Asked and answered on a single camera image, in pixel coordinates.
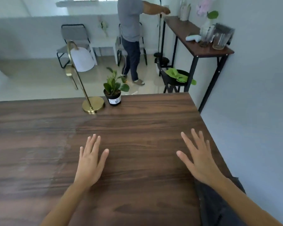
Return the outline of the person's left hand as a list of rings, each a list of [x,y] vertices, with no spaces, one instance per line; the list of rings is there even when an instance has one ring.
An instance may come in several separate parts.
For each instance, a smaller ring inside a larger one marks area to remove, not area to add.
[[[104,167],[98,167],[101,137],[97,135],[97,155],[90,154],[91,138],[92,136],[87,138],[84,147],[84,160],[82,162],[78,161],[74,182],[91,182],[93,186],[100,179]]]

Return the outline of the person's right forearm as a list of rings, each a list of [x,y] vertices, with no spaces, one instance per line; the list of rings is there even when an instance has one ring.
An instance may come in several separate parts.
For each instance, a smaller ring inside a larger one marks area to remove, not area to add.
[[[282,223],[253,202],[230,179],[220,173],[213,174],[209,178],[208,185],[230,205],[247,226],[283,226]]]

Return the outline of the person's dark trousers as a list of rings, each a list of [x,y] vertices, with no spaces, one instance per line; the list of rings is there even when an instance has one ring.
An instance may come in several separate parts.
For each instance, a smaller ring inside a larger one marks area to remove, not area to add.
[[[211,187],[194,179],[202,226],[247,226]]]

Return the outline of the green plant in black pot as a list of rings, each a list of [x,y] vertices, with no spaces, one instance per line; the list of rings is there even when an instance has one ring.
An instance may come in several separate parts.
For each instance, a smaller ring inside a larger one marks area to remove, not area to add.
[[[117,75],[117,71],[106,68],[111,72],[111,75],[107,77],[104,86],[104,94],[111,106],[118,106],[121,103],[121,92],[128,92],[129,85],[127,84],[127,77],[123,75]]]

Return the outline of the black stool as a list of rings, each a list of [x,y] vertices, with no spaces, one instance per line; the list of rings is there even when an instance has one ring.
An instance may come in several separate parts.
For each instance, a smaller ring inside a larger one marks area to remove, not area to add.
[[[190,77],[190,74],[184,70],[176,69],[176,68],[166,68],[163,70],[162,63],[160,59],[155,58],[155,63],[157,64],[157,68],[159,70],[159,76],[162,77],[163,83],[165,85],[164,92],[168,91],[168,93],[179,93],[181,87],[186,87],[190,85],[196,85],[197,81]]]

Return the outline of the green cloth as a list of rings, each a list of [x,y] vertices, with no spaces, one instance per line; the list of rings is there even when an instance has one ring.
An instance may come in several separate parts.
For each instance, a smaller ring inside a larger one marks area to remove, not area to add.
[[[161,75],[164,84],[171,86],[188,86],[188,80],[191,78],[188,72],[175,68],[162,71]]]

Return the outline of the small white side table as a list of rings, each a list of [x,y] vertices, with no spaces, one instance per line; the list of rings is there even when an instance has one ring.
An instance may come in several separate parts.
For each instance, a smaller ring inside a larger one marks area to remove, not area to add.
[[[118,65],[118,55],[117,55],[118,41],[119,41],[119,37],[118,36],[102,37],[102,38],[92,38],[91,39],[89,47],[91,49],[91,54],[92,54],[93,58],[95,59],[96,65],[97,65],[97,55],[96,55],[96,53],[94,51],[94,48],[98,48],[100,50],[101,48],[108,48],[108,47],[112,47],[113,48],[115,62]]]

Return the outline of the dark wood console table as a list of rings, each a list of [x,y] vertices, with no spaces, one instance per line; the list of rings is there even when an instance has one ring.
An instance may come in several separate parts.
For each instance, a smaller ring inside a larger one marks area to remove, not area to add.
[[[225,46],[225,48],[223,48],[222,50],[216,50],[213,48],[212,45],[201,46],[200,45],[201,36],[199,35],[200,28],[198,28],[190,21],[181,21],[177,16],[167,16],[163,18],[161,55],[163,55],[163,50],[164,50],[166,25],[172,30],[172,32],[175,34],[176,37],[175,37],[175,44],[174,44],[174,51],[173,51],[171,65],[163,65],[162,67],[174,68],[174,61],[175,61],[178,40],[181,41],[181,43],[187,48],[187,50],[193,56],[192,64],[188,74],[189,77],[187,81],[188,85],[184,87],[184,92],[189,91],[196,70],[196,66],[198,64],[198,60],[200,58],[213,58],[213,57],[217,59],[217,67],[215,73],[206,90],[204,98],[198,108],[199,113],[201,113],[215,86],[215,83],[217,82],[223,70],[224,65],[226,64],[228,57],[231,54],[234,54],[234,51],[228,48],[227,46]]]

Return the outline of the clear drinking glass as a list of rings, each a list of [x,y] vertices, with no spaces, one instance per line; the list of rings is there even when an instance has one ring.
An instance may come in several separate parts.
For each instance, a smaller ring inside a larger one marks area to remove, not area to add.
[[[214,37],[215,24],[213,24],[205,37],[201,37],[201,41],[199,42],[200,47],[206,47],[209,43],[212,42],[212,38]]]

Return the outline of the black floor stand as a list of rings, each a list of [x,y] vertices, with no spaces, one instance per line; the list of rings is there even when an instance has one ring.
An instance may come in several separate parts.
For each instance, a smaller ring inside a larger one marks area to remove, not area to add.
[[[160,41],[161,41],[161,20],[162,20],[162,13],[159,13],[158,15],[158,23],[157,23],[157,28],[158,28],[158,49],[157,52],[154,53],[155,59],[161,56],[160,53]]]

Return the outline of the white vase with green leaf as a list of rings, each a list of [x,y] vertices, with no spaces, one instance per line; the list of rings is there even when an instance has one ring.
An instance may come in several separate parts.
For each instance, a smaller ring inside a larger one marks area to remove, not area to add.
[[[200,28],[200,35],[202,37],[205,37],[207,35],[209,28],[213,25],[213,21],[218,18],[219,11],[205,11],[204,16],[206,20]]]

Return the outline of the small vase with flowers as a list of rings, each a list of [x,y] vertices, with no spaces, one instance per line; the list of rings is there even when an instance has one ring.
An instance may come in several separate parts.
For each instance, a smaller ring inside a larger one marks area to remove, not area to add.
[[[107,22],[103,21],[103,20],[99,20],[99,28],[101,28],[103,34],[105,35],[105,37],[108,37],[108,32],[107,32],[107,29],[108,29],[108,24]]]

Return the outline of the white ribbed vase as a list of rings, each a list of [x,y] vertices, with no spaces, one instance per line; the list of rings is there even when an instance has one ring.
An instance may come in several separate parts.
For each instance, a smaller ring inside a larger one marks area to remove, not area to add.
[[[182,3],[180,7],[180,16],[179,16],[180,21],[188,21],[190,11],[191,11],[191,4]]]

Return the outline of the pink artificial flower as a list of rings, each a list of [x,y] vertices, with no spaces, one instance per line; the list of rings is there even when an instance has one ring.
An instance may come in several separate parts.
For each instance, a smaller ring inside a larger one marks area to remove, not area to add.
[[[215,0],[202,0],[196,8],[197,16],[207,16]]]

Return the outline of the grey chair black frame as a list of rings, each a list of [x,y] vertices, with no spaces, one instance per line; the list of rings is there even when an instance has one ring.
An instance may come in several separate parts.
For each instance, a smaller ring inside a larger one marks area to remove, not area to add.
[[[117,65],[120,66],[121,60],[122,60],[122,56],[125,55],[125,49],[123,47],[123,44],[121,42],[121,24],[119,24],[118,26],[119,28],[119,38],[117,41]],[[140,44],[140,51],[143,51],[143,55],[144,55],[144,59],[145,59],[145,64],[147,65],[147,52],[145,49],[145,43],[144,43],[144,28],[143,28],[143,24],[140,22],[140,40],[139,40],[139,44]]]
[[[67,53],[67,42],[69,40],[74,41],[77,46],[87,49],[89,53],[91,53],[92,58],[97,65],[96,55],[93,48],[90,47],[90,39],[84,24],[63,24],[61,26],[61,35],[65,42],[65,45],[57,49],[56,55],[62,69],[64,69],[66,65],[70,63],[69,59],[64,65],[62,65],[61,63],[61,57]]]

